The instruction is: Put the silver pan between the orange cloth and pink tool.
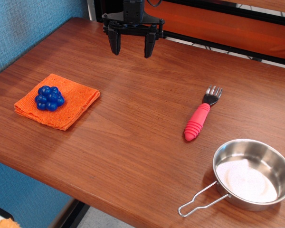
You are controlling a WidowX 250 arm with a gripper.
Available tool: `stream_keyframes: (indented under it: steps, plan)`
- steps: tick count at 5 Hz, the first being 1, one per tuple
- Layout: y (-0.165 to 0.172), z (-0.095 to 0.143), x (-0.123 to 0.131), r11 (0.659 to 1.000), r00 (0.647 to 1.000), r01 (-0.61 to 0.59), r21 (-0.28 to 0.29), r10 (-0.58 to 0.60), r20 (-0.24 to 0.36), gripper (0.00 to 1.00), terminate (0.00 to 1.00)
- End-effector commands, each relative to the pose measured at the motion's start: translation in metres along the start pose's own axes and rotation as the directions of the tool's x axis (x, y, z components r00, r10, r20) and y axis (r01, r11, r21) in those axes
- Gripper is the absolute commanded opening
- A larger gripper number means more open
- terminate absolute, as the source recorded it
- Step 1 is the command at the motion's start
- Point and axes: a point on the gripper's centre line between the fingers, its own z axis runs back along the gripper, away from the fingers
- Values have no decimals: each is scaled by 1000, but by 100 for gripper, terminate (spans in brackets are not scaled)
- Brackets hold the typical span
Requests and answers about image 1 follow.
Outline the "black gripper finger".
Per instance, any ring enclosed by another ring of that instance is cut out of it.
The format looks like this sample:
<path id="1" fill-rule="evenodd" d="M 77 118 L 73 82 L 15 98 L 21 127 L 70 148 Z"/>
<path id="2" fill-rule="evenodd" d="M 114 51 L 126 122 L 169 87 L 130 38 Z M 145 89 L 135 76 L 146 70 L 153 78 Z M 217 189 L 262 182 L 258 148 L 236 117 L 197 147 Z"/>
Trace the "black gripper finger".
<path id="1" fill-rule="evenodd" d="M 115 55 L 119 55 L 119 52 L 121 49 L 121 34 L 118 31 L 109 28 L 108 29 L 108 38 L 109 38 L 111 51 Z"/>
<path id="2" fill-rule="evenodd" d="M 145 42 L 144 42 L 144 57 L 145 58 L 149 58 L 152 56 L 155 41 L 156 41 L 155 33 L 148 33 L 145 36 Z"/>

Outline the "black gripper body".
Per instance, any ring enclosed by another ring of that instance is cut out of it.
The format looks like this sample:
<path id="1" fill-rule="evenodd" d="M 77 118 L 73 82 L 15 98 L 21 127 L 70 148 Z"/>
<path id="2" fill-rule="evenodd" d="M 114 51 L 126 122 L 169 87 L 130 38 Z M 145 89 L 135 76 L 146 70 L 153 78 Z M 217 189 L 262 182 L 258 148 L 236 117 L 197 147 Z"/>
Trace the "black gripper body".
<path id="1" fill-rule="evenodd" d="M 102 15 L 104 33 L 108 35 L 109 30 L 134 36 L 154 33 L 157 39 L 162 38 L 165 21 L 147 14 L 144 8 L 144 0 L 124 0 L 121 12 Z"/>

